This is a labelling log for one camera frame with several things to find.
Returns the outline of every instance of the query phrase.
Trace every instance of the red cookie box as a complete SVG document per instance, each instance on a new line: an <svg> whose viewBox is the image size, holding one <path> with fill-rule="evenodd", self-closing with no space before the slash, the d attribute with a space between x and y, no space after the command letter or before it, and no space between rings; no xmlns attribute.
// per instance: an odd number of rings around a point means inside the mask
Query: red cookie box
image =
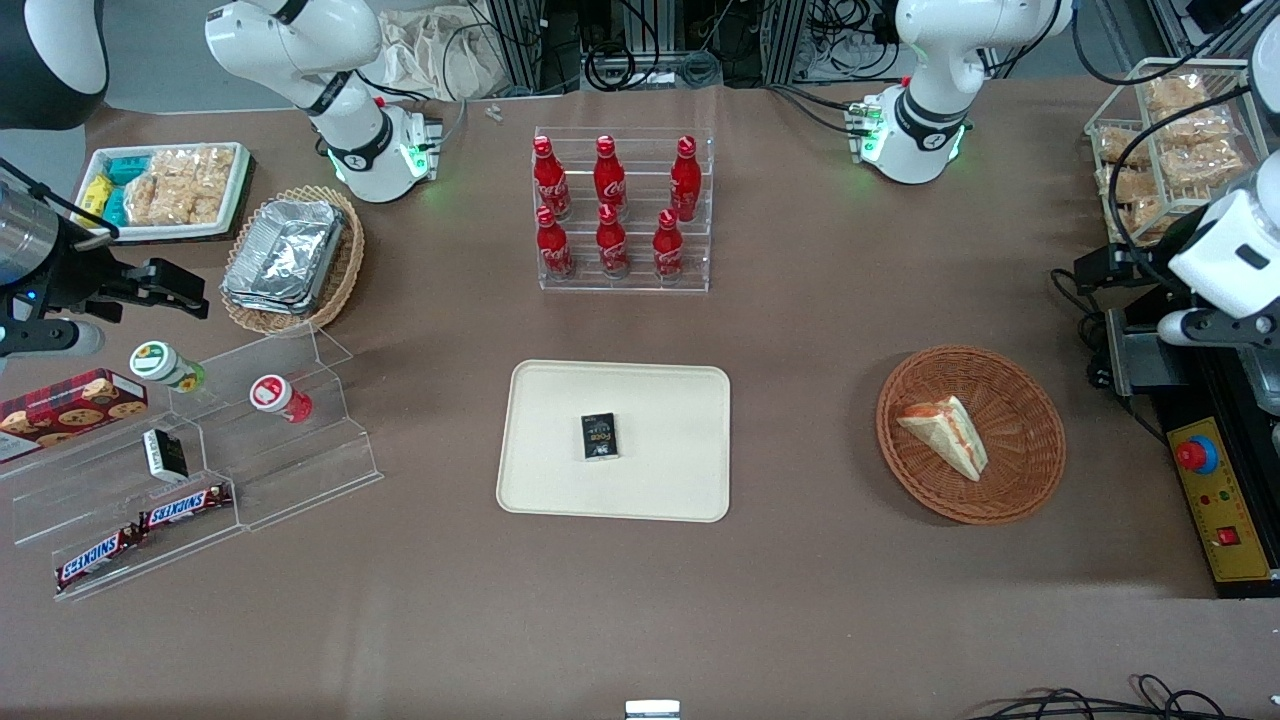
<svg viewBox="0 0 1280 720"><path fill-rule="evenodd" d="M105 368L0 404L0 464L145 413L147 391Z"/></svg>

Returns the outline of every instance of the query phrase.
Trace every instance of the cookie box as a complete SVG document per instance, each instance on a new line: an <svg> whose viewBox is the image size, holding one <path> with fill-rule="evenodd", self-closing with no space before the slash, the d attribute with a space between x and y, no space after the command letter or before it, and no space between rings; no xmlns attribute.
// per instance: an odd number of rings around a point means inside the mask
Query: cookie box
<svg viewBox="0 0 1280 720"><path fill-rule="evenodd" d="M0 464L147 410L141 384L105 368L0 405Z"/></svg>
<svg viewBox="0 0 1280 720"><path fill-rule="evenodd" d="M111 160L116 158L151 158L161 150L188 150L193 151L201 146L227 147L236 151L232 160L230 176L227 179L227 188L223 191L223 201L218 211L218 219L212 223L184 223L177 225L134 225L122 227L116 245L151 245L157 242L191 242L196 240L228 240L221 237L230 231L242 205L247 190L250 176L250 152L239 142L193 142L187 145L138 145L133 147L104 147L95 150L88 159L88 168L81 179L79 191L76 193L76 205L84 208L84 195L90 183L101 174ZM101 228L92 228L93 232L106 232Z"/></svg>

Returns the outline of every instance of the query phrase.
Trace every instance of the bread basket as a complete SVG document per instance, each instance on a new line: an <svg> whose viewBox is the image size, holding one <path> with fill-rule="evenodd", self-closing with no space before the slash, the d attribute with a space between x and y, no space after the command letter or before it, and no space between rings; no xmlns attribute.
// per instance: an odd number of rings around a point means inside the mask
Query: bread basket
<svg viewBox="0 0 1280 720"><path fill-rule="evenodd" d="M978 482L966 479L897 424L902 409L956 396L987 448ZM931 510L975 525L1012 523L1039 510L1066 464L1066 434L1053 402L1007 357L961 345L911 355L884 382L876 436L893 475Z"/></svg>

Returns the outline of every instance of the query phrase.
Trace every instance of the yellow control panel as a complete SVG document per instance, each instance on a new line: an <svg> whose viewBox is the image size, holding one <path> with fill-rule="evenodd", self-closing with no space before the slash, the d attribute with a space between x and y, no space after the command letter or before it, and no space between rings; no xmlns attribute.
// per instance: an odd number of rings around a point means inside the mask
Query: yellow control panel
<svg viewBox="0 0 1280 720"><path fill-rule="evenodd" d="M1240 497L1217 423L1206 418L1167 437L1213 579L1270 579L1271 566Z"/></svg>

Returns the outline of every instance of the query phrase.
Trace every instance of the white device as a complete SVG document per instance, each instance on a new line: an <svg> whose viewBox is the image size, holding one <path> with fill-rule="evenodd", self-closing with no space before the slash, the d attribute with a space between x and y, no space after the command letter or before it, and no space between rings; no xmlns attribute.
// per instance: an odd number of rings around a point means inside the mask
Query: white device
<svg viewBox="0 0 1280 720"><path fill-rule="evenodd" d="M364 0L229 3L206 17L205 41L227 72L311 117L356 197L388 202L428 177L422 115L380 108L355 78L381 51L378 18Z"/></svg>
<svg viewBox="0 0 1280 720"><path fill-rule="evenodd" d="M1258 36L1249 58L1249 86L1266 111L1280 117L1280 19ZM1188 245L1169 269L1197 295L1235 319L1253 318L1260 332L1280 318L1267 314L1280 300L1280 151L1215 200ZM1187 336L1184 318L1166 315L1160 338L1170 345L1201 345Z"/></svg>
<svg viewBox="0 0 1280 720"><path fill-rule="evenodd" d="M918 55L915 74L864 99L852 118L868 133L855 138L860 159L901 183L938 177L987 77L978 49L1027 45L1070 20L1069 0L901 0L895 23Z"/></svg>

